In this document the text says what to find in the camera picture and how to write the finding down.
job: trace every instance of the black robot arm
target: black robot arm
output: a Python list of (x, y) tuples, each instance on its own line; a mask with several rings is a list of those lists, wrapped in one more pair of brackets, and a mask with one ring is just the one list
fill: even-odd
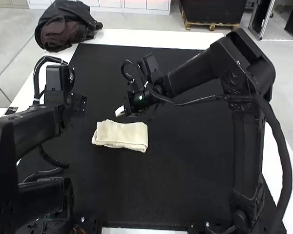
[[(262, 159), (265, 122), (271, 125), (283, 169), (283, 189), (276, 217), (269, 228), (271, 234), (275, 233), (291, 196), (292, 169), (280, 124), (269, 105), (275, 69), (265, 54), (245, 31), (238, 29), (166, 75), (161, 73), (152, 54), (145, 56), (134, 66), (144, 87), (138, 89), (137, 79), (127, 75), (127, 78), (132, 78), (129, 83), (132, 89), (127, 92), (125, 103), (116, 111), (116, 116), (137, 116), (159, 102), (176, 106), (216, 100), (228, 103), (234, 127), (235, 162), (230, 199), (234, 228), (228, 229), (229, 232), (237, 229), (239, 233), (251, 233), (264, 206)], [(220, 79), (222, 94), (185, 102), (173, 99), (213, 79)], [(217, 233), (212, 228), (213, 226), (209, 225), (206, 231)]]
[[(56, 60), (61, 65), (46, 68), (46, 87), (42, 93), (44, 104), (39, 104), (42, 95), (39, 88), (35, 88), (36, 105), (0, 118), (0, 233), (13, 234), (18, 228), (46, 214), (52, 214), (53, 218), (61, 221), (71, 219), (74, 201), (69, 178), (41, 178), (54, 175), (59, 171), (56, 168), (32, 174), (18, 184), (16, 168), (16, 162), (37, 146), (48, 162), (68, 167), (68, 164), (49, 157), (41, 144), (59, 136), (72, 117), (84, 115), (86, 98), (71, 92), (75, 79), (73, 69), (58, 58), (43, 57), (39, 60), (34, 72), (35, 84), (38, 83), (37, 72), (41, 65)], [(61, 226), (63, 233), (71, 232), (72, 225), (64, 222)]]

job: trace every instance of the black mat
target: black mat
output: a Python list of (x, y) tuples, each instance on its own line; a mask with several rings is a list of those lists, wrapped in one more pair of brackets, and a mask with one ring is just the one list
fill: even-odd
[[(114, 117), (127, 89), (121, 63), (150, 52), (166, 73), (199, 51), (80, 44), (70, 64), (77, 76), (74, 92), (88, 97), (86, 115), (73, 121), (73, 129), (44, 144), (45, 149), (71, 162), (66, 175), (73, 181), (76, 212), (93, 213), (106, 226), (184, 230), (190, 220), (229, 224), (233, 131), (226, 103), (182, 108), (167, 104), (152, 121), (151, 112), (139, 118)], [(221, 92), (214, 81), (180, 99)], [(149, 134), (146, 153), (93, 146), (96, 123), (105, 119), (144, 121)], [(21, 161), (19, 174), (22, 179), (49, 168), (33, 151)], [(274, 212), (269, 192), (266, 198), (265, 210)]]

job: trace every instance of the dark clothing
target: dark clothing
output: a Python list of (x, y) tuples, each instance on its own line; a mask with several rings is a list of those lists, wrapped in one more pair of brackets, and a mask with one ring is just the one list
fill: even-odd
[(39, 19), (35, 39), (42, 49), (59, 52), (73, 43), (93, 39), (94, 31), (102, 27), (81, 1), (56, 0)]

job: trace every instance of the folded towel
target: folded towel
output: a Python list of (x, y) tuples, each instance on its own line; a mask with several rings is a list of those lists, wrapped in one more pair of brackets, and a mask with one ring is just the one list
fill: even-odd
[(97, 122), (97, 129), (91, 143), (145, 153), (147, 150), (147, 125), (144, 123), (116, 123), (109, 119)]

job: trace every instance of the table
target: table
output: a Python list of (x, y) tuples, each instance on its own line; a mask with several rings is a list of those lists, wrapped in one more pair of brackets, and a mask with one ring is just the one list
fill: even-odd
[[(195, 33), (195, 32), (163, 32), (163, 31), (139, 31), (139, 30), (116, 30), (104, 29), (97, 33), (95, 39), (86, 43), (108, 44), (108, 45), (126, 45), (140, 47), (156, 47), (156, 48), (180, 48), (180, 49), (206, 49), (211, 43), (221, 38), (223, 35), (219, 33)], [(59, 53), (47, 53), (62, 58), (70, 62), (77, 45), (66, 49)], [(41, 71), (43, 71), (50, 63), (46, 63)], [(40, 72), (40, 87), (45, 85), (45, 73)], [(18, 95), (13, 100), (11, 106), (17, 106), (18, 112), (26, 110), (32, 104), (34, 96), (32, 74), (29, 76)], [(290, 158), (293, 168), (293, 151), (288, 145)], [(270, 189), (270, 192), (277, 202), (282, 187), (282, 169), (280, 165), (279, 154), (276, 142), (272, 135), (270, 126), (266, 125), (264, 157), (263, 157), (263, 174)], [(284, 225), (289, 234), (293, 234), (293, 192), (287, 211), (283, 218)], [(154, 231), (154, 230), (131, 230), (131, 229), (115, 229), (104, 228), (104, 234), (159, 234), (159, 233), (179, 233), (175, 231)]]

